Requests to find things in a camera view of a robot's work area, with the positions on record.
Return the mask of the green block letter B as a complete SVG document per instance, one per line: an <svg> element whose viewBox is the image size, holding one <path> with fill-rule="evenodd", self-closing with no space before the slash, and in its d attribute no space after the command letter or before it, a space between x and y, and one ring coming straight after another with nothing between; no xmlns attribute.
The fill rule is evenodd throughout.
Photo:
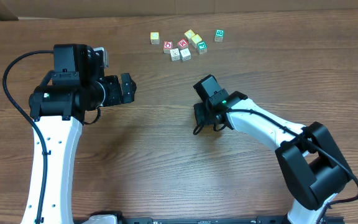
<svg viewBox="0 0 358 224"><path fill-rule="evenodd" d="M214 41L215 42L222 42L224 39L224 30L216 29L215 35L214 35Z"/></svg>

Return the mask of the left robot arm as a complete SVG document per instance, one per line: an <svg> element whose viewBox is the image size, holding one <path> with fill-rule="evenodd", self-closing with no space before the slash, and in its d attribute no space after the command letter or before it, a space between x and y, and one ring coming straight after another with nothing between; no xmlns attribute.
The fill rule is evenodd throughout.
<svg viewBox="0 0 358 224"><path fill-rule="evenodd" d="M34 157L23 223L73 223L75 154L87 111L134 101L128 73L105 76L107 51L84 44L53 48L54 69L29 97Z"/></svg>

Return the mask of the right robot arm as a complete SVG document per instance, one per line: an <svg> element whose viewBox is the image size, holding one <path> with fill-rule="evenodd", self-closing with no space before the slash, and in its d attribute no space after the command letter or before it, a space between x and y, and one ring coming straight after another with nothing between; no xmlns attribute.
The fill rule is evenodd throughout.
<svg viewBox="0 0 358 224"><path fill-rule="evenodd" d="M282 223L333 223L326 212L354 176L327 127L282 119L241 92L229 94L213 75L193 88L201 99L194 105L194 134L209 125L215 131L229 128L252 136L275 153L295 199Z"/></svg>

